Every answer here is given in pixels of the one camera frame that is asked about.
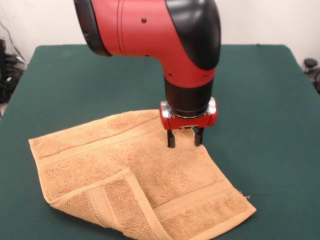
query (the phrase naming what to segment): terry cloth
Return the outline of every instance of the terry cloth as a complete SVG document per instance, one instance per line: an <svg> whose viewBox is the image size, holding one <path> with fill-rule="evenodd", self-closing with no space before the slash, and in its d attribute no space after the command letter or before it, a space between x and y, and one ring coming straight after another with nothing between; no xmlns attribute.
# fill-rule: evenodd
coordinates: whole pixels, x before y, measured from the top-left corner
<svg viewBox="0 0 320 240"><path fill-rule="evenodd" d="M139 110L30 139L45 201L136 240L209 240L256 212L192 129L174 134Z"/></svg>

